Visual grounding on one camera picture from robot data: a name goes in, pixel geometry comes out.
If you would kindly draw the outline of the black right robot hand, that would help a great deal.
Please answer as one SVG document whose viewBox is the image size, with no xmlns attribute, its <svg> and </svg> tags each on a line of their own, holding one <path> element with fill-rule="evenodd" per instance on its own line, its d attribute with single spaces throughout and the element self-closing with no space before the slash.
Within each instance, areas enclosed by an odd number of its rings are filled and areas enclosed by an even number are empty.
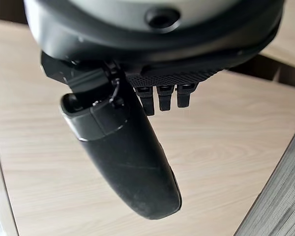
<svg viewBox="0 0 295 236">
<path fill-rule="evenodd" d="M 181 194 L 148 120 L 189 106 L 198 84 L 242 64 L 276 36 L 282 0 L 27 0 L 45 75 L 71 92 L 63 118 L 116 194 L 161 219 Z"/>
</svg>

